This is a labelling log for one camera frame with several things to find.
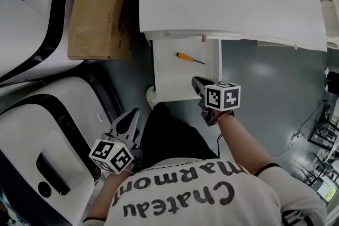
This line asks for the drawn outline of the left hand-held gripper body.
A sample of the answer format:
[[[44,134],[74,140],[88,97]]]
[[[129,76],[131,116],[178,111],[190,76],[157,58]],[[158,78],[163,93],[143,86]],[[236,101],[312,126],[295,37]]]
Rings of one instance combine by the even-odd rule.
[[[120,174],[129,165],[140,166],[143,151],[138,140],[139,130],[123,135],[110,130],[96,140],[89,157],[101,170]]]

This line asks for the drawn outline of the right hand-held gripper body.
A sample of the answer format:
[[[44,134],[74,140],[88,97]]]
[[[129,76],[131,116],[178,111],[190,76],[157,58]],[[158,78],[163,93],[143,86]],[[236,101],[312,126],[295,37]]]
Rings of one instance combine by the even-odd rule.
[[[198,92],[201,97],[199,106],[207,126],[216,124],[214,111],[233,112],[240,107],[241,87],[233,83],[217,83],[203,86]]]

